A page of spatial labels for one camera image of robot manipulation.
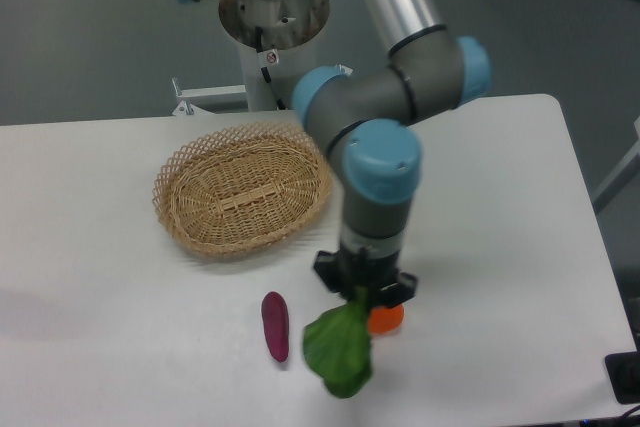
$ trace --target power cord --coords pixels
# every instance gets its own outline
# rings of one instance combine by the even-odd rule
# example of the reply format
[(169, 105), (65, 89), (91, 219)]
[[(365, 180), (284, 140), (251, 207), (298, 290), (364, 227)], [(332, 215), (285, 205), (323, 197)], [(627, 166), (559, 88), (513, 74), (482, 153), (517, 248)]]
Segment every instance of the power cord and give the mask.
[(640, 415), (634, 415), (636, 412), (640, 411), (640, 405), (636, 405), (633, 409), (628, 410), (620, 417), (618, 417), (615, 421), (615, 427), (636, 427), (640, 425)]
[[(262, 46), (262, 33), (263, 33), (262, 27), (256, 27), (255, 44), (256, 44), (256, 52), (258, 54), (261, 54), (262, 52), (264, 52), (264, 47)], [(278, 110), (287, 110), (287, 106), (282, 101), (282, 98), (280, 97), (280, 95), (276, 92), (276, 89), (271, 79), (271, 74), (269, 74), (269, 69), (267, 67), (261, 67), (260, 71), (262, 72), (262, 77), (264, 78), (264, 81), (267, 83), (267, 85), (271, 89), (271, 93), (273, 94), (273, 98), (276, 101)]]

